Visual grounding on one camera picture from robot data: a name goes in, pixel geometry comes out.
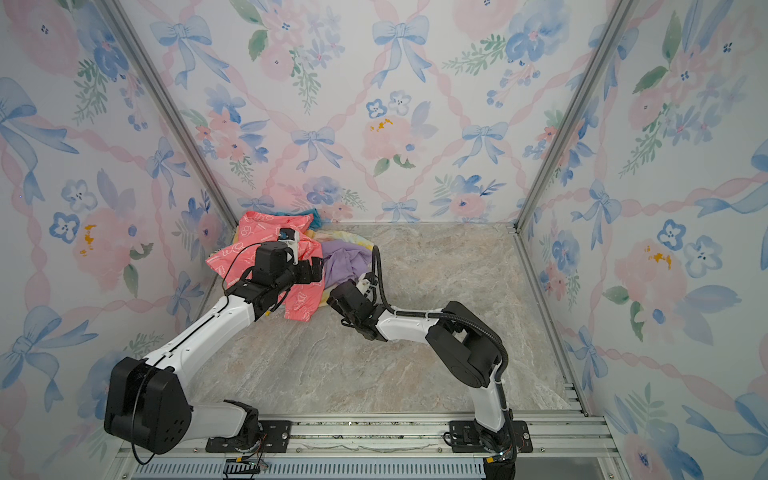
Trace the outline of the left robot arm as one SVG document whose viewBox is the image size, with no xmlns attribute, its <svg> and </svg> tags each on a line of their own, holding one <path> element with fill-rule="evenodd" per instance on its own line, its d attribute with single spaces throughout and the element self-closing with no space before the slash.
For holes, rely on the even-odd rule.
<svg viewBox="0 0 768 480">
<path fill-rule="evenodd" d="M 187 387 L 197 371 L 237 333 L 277 310 L 296 285 L 323 279 L 320 257 L 302 260 L 295 240 L 257 242 L 255 259 L 221 299 L 190 327 L 140 360 L 112 369 L 104 414 L 107 434 L 153 455 L 189 440 L 223 442 L 240 452 L 263 440 L 257 408 L 225 400 L 194 404 Z"/>
</svg>

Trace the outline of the yellow floral cloth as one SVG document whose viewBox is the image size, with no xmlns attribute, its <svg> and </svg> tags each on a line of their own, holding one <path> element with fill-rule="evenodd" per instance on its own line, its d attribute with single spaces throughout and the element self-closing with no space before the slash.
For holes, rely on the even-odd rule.
<svg viewBox="0 0 768 480">
<path fill-rule="evenodd" d="M 314 234 L 313 239 L 317 241 L 320 245 L 322 242 L 331 241 L 331 240 L 342 240 L 345 242 L 365 246 L 366 248 L 370 249 L 371 252 L 373 250 L 374 244 L 370 241 L 365 239 L 364 237 L 346 232 L 346 231 L 340 231 L 340 230 L 331 230 L 331 231 L 318 231 Z M 331 290 L 338 285 L 332 287 L 332 288 L 326 288 L 324 284 L 324 290 L 322 293 L 321 301 L 319 303 L 320 307 L 325 307 L 327 305 L 327 299 L 329 298 L 329 294 Z"/>
</svg>

